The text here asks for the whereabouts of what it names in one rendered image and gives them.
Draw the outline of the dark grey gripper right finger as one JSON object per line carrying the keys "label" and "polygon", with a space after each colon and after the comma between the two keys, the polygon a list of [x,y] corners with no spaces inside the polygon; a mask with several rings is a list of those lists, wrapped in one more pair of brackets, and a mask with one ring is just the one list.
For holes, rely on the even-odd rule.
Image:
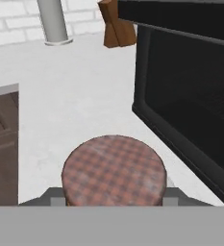
{"label": "dark grey gripper right finger", "polygon": [[165,207],[210,207],[211,204],[190,198],[178,187],[168,187],[162,198]]}

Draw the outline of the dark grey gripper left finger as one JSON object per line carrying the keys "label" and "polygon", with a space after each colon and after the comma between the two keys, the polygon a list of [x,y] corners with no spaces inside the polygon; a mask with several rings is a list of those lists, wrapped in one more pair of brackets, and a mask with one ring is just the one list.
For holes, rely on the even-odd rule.
{"label": "dark grey gripper left finger", "polygon": [[40,197],[21,203],[21,206],[64,207],[65,197],[61,187],[49,187]]}

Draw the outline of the jam jar with checkered lid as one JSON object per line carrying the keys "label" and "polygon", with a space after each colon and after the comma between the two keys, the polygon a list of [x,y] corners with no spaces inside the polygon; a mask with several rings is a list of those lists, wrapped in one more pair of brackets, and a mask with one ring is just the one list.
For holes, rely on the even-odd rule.
{"label": "jam jar with checkered lid", "polygon": [[165,189],[162,159],[129,136],[90,139],[71,152],[62,169],[69,206],[159,206]]}

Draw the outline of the brown wooden cabinet door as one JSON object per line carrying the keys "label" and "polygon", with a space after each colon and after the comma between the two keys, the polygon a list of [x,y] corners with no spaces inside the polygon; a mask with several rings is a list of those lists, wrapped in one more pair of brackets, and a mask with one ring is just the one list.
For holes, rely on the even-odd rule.
{"label": "brown wooden cabinet door", "polygon": [[0,206],[18,205],[18,91],[0,86]]}

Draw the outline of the black microwave oven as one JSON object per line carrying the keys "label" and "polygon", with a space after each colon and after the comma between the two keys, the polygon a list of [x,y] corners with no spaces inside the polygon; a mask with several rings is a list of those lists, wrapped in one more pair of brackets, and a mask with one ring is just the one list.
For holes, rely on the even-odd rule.
{"label": "black microwave oven", "polygon": [[133,112],[224,203],[224,0],[118,0],[137,24]]}

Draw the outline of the grey cylindrical pipe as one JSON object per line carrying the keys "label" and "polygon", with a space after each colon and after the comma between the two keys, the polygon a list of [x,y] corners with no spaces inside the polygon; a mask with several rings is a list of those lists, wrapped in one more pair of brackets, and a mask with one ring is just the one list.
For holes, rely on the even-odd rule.
{"label": "grey cylindrical pipe", "polygon": [[61,0],[37,0],[37,6],[45,44],[59,46],[71,43],[73,39],[67,34]]}

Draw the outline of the brown wooden knife block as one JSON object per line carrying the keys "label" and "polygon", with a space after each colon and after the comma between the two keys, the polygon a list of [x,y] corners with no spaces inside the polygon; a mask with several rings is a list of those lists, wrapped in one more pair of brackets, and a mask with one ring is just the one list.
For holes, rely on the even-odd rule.
{"label": "brown wooden knife block", "polygon": [[101,0],[98,6],[105,22],[104,45],[108,48],[134,45],[137,42],[134,25],[118,18],[117,0]]}

